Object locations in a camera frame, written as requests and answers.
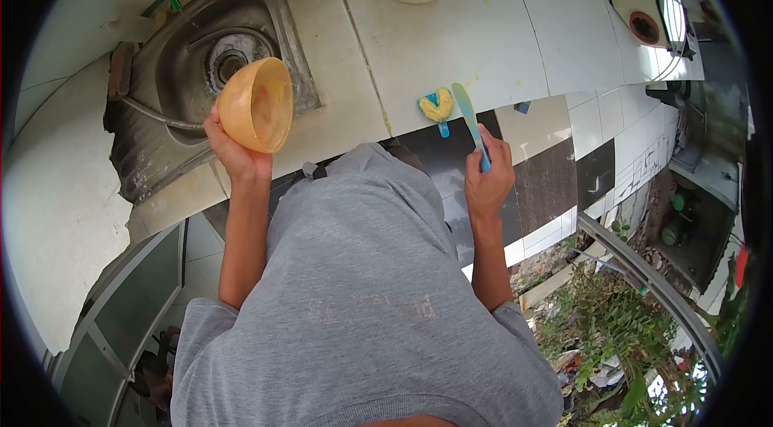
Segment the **blue spatula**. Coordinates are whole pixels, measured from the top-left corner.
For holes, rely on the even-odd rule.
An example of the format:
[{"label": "blue spatula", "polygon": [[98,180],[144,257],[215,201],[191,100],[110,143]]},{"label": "blue spatula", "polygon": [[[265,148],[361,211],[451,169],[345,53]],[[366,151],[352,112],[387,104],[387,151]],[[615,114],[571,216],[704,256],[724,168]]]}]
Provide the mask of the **blue spatula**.
[{"label": "blue spatula", "polygon": [[470,130],[470,135],[472,135],[472,141],[475,142],[475,147],[483,151],[483,158],[481,159],[481,172],[491,172],[491,161],[488,159],[488,153],[486,152],[486,148],[483,146],[481,131],[478,130],[478,119],[475,117],[475,111],[472,108],[470,97],[467,95],[465,87],[461,86],[460,83],[452,84],[451,92],[454,93],[454,100],[456,101],[457,105],[459,105],[461,114],[465,117],[465,123],[467,123],[467,128]]}]

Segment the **hand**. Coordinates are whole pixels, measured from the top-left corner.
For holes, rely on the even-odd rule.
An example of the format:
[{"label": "hand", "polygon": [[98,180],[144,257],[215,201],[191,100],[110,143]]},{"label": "hand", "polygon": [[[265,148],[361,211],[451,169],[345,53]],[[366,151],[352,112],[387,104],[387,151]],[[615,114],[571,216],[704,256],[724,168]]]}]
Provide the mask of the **hand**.
[{"label": "hand", "polygon": [[483,144],[488,150],[491,172],[481,172],[483,151],[476,148],[467,156],[465,174],[467,210],[471,221],[497,221],[499,209],[502,208],[507,193],[516,181],[510,144],[495,139],[482,123],[478,124],[478,129],[483,138]]},{"label": "hand", "polygon": [[230,138],[220,123],[218,102],[219,99],[204,120],[204,130],[209,138],[209,146],[226,167],[231,182],[248,184],[256,181],[270,182],[273,163],[271,154],[251,151]]}]

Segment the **red object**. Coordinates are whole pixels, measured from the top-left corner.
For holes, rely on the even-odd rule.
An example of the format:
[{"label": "red object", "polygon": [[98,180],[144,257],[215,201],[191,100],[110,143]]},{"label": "red object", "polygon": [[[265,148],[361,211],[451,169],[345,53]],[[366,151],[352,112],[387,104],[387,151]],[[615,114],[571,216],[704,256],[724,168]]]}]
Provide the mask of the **red object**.
[{"label": "red object", "polygon": [[744,285],[744,270],[749,253],[746,252],[746,242],[740,247],[738,258],[735,259],[735,286],[740,289]]}]

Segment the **metal frame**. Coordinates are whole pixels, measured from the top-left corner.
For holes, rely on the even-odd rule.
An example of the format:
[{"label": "metal frame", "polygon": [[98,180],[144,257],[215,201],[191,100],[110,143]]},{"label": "metal frame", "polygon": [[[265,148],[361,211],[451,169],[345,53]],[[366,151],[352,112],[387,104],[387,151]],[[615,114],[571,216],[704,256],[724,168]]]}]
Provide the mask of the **metal frame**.
[{"label": "metal frame", "polygon": [[717,343],[709,334],[709,330],[701,323],[698,314],[692,311],[682,295],[629,245],[584,212],[577,214],[577,225],[612,253],[669,310],[676,322],[684,328],[692,340],[692,344],[695,345],[706,363],[706,369],[711,379],[716,382],[720,377],[722,368],[722,354]]},{"label": "metal frame", "polygon": [[[164,306],[161,307],[161,310],[153,319],[153,322],[151,323],[148,331],[145,333],[142,341],[138,345],[137,350],[132,355],[129,365],[123,365],[121,360],[118,358],[118,355],[115,354],[113,348],[102,335],[99,327],[94,323],[94,320],[102,311],[102,308],[105,306],[105,304],[107,304],[108,300],[113,296],[113,293],[115,293],[115,291],[118,289],[118,287],[121,286],[124,280],[137,268],[137,266],[139,266],[140,262],[142,262],[142,260],[145,259],[148,254],[153,251],[153,249],[155,249],[155,247],[158,246],[164,238],[166,238],[166,236],[178,228],[179,239],[177,254],[179,262],[177,265],[177,287],[174,288],[172,293],[169,295],[169,298],[164,303]],[[107,361],[110,362],[113,368],[115,368],[116,372],[121,375],[121,383],[118,386],[118,390],[116,391],[115,397],[113,399],[113,405],[111,407],[108,423],[109,425],[112,425],[115,421],[116,415],[118,414],[118,408],[121,404],[121,399],[124,396],[128,383],[134,381],[134,367],[139,361],[140,355],[142,355],[145,344],[151,335],[153,335],[155,328],[159,325],[169,310],[169,307],[174,303],[174,300],[182,290],[182,268],[185,264],[185,240],[186,222],[180,221],[179,223],[170,226],[164,231],[161,231],[152,238],[141,242],[132,251],[122,254],[116,259],[115,262],[111,263],[111,266],[108,268],[112,268],[112,270],[102,278],[102,281],[100,282],[101,284],[98,284],[92,288],[92,292],[88,299],[92,299],[93,304],[78,322],[75,331],[72,334],[70,347],[67,349],[67,351],[56,355],[53,361],[50,362],[49,372],[51,383],[53,384],[54,389],[59,392],[62,388],[62,383],[64,377],[66,376],[67,370],[70,367],[70,363],[72,362],[72,356],[80,346],[83,337],[87,334],[89,335],[89,337],[99,347],[102,355],[104,355]]]}]

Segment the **orange bowl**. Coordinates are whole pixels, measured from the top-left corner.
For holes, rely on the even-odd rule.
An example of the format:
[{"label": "orange bowl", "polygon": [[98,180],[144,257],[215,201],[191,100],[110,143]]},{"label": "orange bowl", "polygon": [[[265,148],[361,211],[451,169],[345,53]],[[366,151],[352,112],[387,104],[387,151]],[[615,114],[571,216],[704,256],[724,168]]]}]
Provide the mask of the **orange bowl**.
[{"label": "orange bowl", "polygon": [[279,151],[292,122],[292,83],[285,64],[264,58],[234,73],[218,98],[229,137],[257,152]]}]

